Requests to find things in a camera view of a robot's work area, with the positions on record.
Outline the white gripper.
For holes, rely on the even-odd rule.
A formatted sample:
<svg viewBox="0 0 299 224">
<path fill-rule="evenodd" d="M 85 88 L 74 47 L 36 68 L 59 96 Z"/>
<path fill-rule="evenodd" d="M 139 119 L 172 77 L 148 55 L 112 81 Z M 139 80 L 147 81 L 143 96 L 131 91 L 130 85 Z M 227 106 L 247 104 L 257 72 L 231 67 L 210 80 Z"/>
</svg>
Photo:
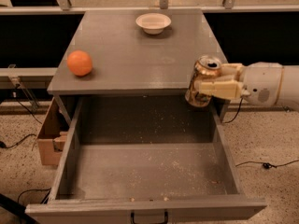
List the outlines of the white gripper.
<svg viewBox="0 0 299 224">
<path fill-rule="evenodd" d="M 208 96 L 226 100 L 245 96 L 252 105 L 272 106 L 278 98 L 282 71 L 279 63 L 259 62 L 246 67 L 242 63 L 223 63 L 218 81 L 196 81 L 194 87 Z"/>
</svg>

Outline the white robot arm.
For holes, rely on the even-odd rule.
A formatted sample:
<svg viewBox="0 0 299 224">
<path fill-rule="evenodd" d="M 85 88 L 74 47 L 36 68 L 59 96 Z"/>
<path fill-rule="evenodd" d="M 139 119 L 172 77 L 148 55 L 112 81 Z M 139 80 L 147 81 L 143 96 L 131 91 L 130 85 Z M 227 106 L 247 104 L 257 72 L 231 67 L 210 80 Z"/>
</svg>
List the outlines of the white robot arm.
<svg viewBox="0 0 299 224">
<path fill-rule="evenodd" d="M 225 100 L 244 98 L 251 105 L 299 110 L 299 66 L 279 63 L 224 63 L 218 77 L 194 82 L 200 94 Z"/>
</svg>

